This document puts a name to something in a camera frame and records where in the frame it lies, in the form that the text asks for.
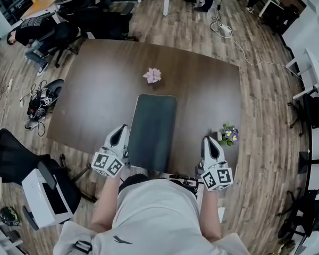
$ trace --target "person's right arm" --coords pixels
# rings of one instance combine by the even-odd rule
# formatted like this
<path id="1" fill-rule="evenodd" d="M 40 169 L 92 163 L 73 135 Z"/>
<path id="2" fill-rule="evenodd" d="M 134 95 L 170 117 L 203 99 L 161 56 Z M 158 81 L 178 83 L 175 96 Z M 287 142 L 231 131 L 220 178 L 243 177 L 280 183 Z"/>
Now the person's right arm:
<path id="1" fill-rule="evenodd" d="M 204 187 L 199 222 L 202 235 L 211 243 L 221 239 L 217 196 L 217 191 L 208 191 Z"/>

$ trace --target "shoe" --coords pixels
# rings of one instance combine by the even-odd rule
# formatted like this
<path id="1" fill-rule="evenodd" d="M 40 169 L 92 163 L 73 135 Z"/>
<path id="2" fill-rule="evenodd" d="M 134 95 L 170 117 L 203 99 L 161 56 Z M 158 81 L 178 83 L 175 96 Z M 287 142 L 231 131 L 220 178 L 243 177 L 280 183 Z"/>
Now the shoe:
<path id="1" fill-rule="evenodd" d="M 45 58 L 45 57 L 48 57 L 49 56 L 49 52 L 46 52 L 46 53 L 43 53 L 40 58 Z"/>
<path id="2" fill-rule="evenodd" d="M 186 1 L 187 3 L 196 3 L 196 0 L 184 0 Z"/>
<path id="3" fill-rule="evenodd" d="M 204 9 L 204 7 L 200 6 L 200 7 L 194 7 L 194 10 L 195 11 L 198 11 L 198 12 L 208 12 L 208 10 Z"/>
<path id="4" fill-rule="evenodd" d="M 254 14 L 254 9 L 252 7 L 246 7 L 246 10 L 251 13 Z"/>
<path id="5" fill-rule="evenodd" d="M 44 65 L 42 65 L 39 68 L 39 71 L 37 73 L 37 77 L 41 76 L 43 74 L 43 72 L 47 69 L 47 67 L 48 67 L 48 62 L 46 62 Z"/>

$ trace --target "person's left arm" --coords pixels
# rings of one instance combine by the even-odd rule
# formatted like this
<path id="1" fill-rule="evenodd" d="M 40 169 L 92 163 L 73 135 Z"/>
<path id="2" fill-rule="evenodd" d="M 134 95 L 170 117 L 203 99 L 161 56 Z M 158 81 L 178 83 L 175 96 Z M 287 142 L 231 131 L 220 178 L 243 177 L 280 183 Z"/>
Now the person's left arm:
<path id="1" fill-rule="evenodd" d="M 120 178 L 121 173 L 115 178 L 108 177 L 105 181 L 90 226 L 90 229 L 97 233 L 105 232 L 112 228 L 112 221 L 117 212 Z"/>

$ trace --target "black hair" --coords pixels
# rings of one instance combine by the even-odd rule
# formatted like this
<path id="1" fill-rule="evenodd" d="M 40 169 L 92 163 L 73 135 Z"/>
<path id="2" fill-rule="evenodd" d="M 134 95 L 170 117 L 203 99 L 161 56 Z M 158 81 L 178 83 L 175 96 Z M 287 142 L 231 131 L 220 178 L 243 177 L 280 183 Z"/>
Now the black hair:
<path id="1" fill-rule="evenodd" d="M 12 32 L 13 32 L 13 30 L 11 31 L 11 32 L 9 32 L 9 34 L 7 35 L 7 43 L 9 44 L 9 45 L 13 45 L 13 43 L 11 43 L 10 42 L 10 37 L 11 37 L 11 35 L 12 35 Z"/>

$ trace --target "black shirt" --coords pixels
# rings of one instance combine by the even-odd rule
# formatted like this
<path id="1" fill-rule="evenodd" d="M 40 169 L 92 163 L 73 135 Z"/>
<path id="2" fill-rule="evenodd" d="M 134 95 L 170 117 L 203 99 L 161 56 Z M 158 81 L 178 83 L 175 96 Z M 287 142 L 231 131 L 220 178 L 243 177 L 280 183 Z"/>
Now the black shirt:
<path id="1" fill-rule="evenodd" d="M 52 23 L 47 19 L 42 17 L 28 18 L 15 30 L 15 39 L 26 46 L 30 40 L 36 40 L 51 32 L 52 28 Z"/>

